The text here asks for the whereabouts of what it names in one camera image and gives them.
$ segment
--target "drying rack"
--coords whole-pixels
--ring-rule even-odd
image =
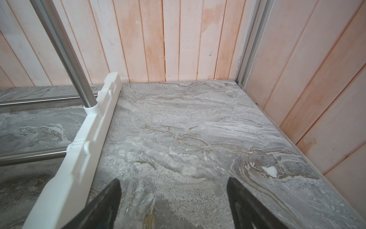
[[[65,157],[56,175],[43,188],[23,225],[24,229],[57,229],[85,207],[122,83],[118,73],[109,73],[103,88],[94,95],[53,1],[30,1],[79,96],[11,101],[0,103],[0,107],[81,99],[87,116],[67,148],[3,156],[0,157],[0,164]]]

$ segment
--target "stainless steel pole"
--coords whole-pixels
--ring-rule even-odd
[[[0,166],[16,165],[40,160],[63,158],[66,156],[66,147],[39,150],[23,154],[0,156]]]
[[[52,0],[30,0],[85,107],[97,101]]]

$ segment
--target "reflected metal pole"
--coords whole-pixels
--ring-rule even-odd
[[[0,108],[17,106],[17,105],[31,105],[31,104],[37,104],[37,103],[47,103],[47,102],[66,102],[66,101],[77,100],[77,99],[80,99],[80,96],[72,95],[72,96],[46,97],[46,98],[41,98],[41,99],[13,100],[13,101],[0,102]]]
[[[30,0],[84,107],[97,104],[52,0]]]
[[[0,166],[37,162],[66,156],[66,147],[0,156]]]

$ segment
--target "wood plank wall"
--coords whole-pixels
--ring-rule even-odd
[[[275,1],[245,91],[366,218],[366,2]]]
[[[53,0],[89,83],[234,79],[255,0]],[[0,0],[0,88],[71,85],[29,1]]]

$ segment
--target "white painted wood panel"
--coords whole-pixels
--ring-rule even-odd
[[[165,82],[162,0],[140,0],[149,82]]]
[[[103,84],[109,73],[88,0],[62,0],[92,84]]]
[[[71,85],[71,80],[30,1],[8,0],[8,3],[51,84]]]
[[[130,82],[148,82],[139,1],[113,2]]]
[[[0,0],[0,31],[35,86],[51,86],[41,63],[6,0]]]
[[[81,68],[84,71],[84,74],[86,76],[86,79],[88,80],[88,83],[91,84],[92,81],[90,80],[89,73],[88,73],[88,71],[86,69],[84,59],[83,59],[83,57],[81,55],[81,51],[80,51],[79,45],[78,45],[78,43],[76,41],[74,32],[73,32],[73,30],[71,28],[69,19],[66,16],[66,12],[65,12],[65,9],[63,7],[63,4],[62,4],[61,0],[52,0],[52,1],[53,1],[54,5],[55,5],[55,8],[57,10],[57,13],[59,14],[59,17],[60,17],[60,19],[62,21],[62,25],[64,26],[64,28],[66,30],[67,36],[70,39],[71,45],[74,48],[74,51],[76,53],[76,56],[78,57],[79,63],[81,65]]]
[[[234,55],[232,57],[230,71],[229,71],[229,80],[235,80],[240,64],[240,58],[243,53],[244,43],[250,33],[249,22],[250,18],[252,17],[254,12],[254,4],[255,0],[246,0],[244,4],[244,11],[242,20],[240,22],[238,37],[236,39],[235,49],[234,49]]]
[[[163,0],[165,79],[178,81],[180,0]]]
[[[219,54],[215,71],[215,79],[227,80],[231,61],[234,55],[234,48],[240,21],[244,11],[245,0],[232,0],[226,3],[223,30],[221,32]]]
[[[197,80],[213,80],[221,38],[226,0],[203,2]]]
[[[10,81],[9,77],[6,75],[3,69],[0,68],[0,88],[13,88],[13,87],[14,84]]]
[[[263,109],[317,0],[275,1],[245,91]]]
[[[180,2],[179,81],[197,79],[203,0]]]
[[[364,2],[280,126],[297,143],[366,62]]]
[[[129,83],[113,0],[89,0],[110,72]]]
[[[361,3],[319,1],[264,108],[275,124],[282,124]]]
[[[366,140],[366,68],[297,144],[326,173]]]
[[[15,87],[34,86],[2,33],[0,33],[0,66]]]
[[[363,145],[325,177],[366,218],[366,145]]]

